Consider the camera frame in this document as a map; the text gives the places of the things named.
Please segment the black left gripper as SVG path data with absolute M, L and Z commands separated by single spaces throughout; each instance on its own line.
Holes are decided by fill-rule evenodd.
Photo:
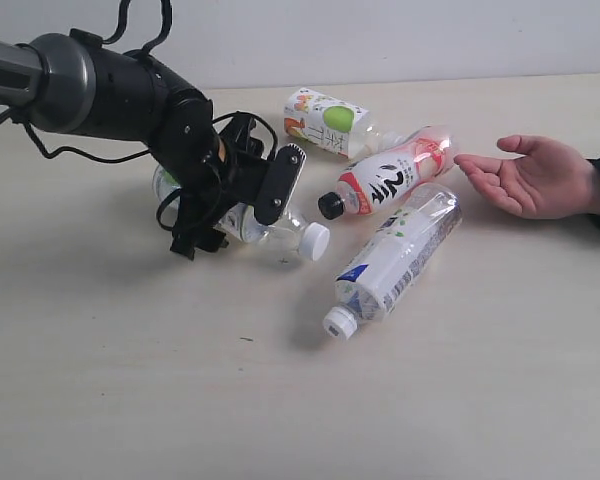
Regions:
M 157 128 L 157 161 L 178 184 L 160 203 L 157 221 L 172 233 L 170 251 L 189 260 L 198 250 L 229 245 L 217 223 L 244 203 L 257 222 L 276 223 L 285 212 L 306 153 L 279 136 L 261 116 L 234 111 L 216 117 L 209 99 L 175 97 Z

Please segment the person's open hand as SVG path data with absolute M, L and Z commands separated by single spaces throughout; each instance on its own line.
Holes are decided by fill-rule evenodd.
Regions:
M 600 213 L 600 176 L 574 148 L 525 135 L 501 138 L 497 147 L 514 157 L 454 158 L 473 188 L 493 206 L 534 220 Z

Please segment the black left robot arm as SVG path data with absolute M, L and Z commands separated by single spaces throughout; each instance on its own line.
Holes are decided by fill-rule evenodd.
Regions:
M 255 114 L 216 116 L 211 99 L 147 51 L 113 52 L 76 29 L 0 42 L 0 106 L 0 125 L 18 123 L 32 140 L 48 132 L 141 143 L 176 181 L 171 249 L 187 258 L 226 246 L 218 223 L 237 204 L 261 224 L 277 222 L 306 158 L 294 144 L 254 138 Z

